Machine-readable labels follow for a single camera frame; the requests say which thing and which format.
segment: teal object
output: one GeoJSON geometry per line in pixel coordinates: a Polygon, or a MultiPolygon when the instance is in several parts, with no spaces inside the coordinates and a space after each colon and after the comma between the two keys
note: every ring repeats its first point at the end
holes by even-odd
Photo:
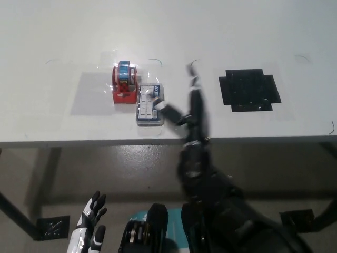
{"type": "MultiPolygon", "coordinates": [[[[175,242],[178,249],[188,248],[186,235],[184,232],[183,224],[181,222],[181,208],[168,209],[168,223],[166,238],[175,242]]],[[[147,211],[141,211],[132,215],[130,220],[146,221],[147,211]]]]}

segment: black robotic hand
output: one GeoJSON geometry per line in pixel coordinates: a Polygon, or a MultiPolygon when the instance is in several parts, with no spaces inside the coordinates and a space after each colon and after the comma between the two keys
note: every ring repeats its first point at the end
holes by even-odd
{"type": "Polygon", "coordinates": [[[102,215],[107,211],[105,195],[100,197],[97,191],[86,204],[76,229],[70,238],[67,253],[99,253],[105,235],[105,226],[99,226],[94,236],[94,229],[102,215]]]}

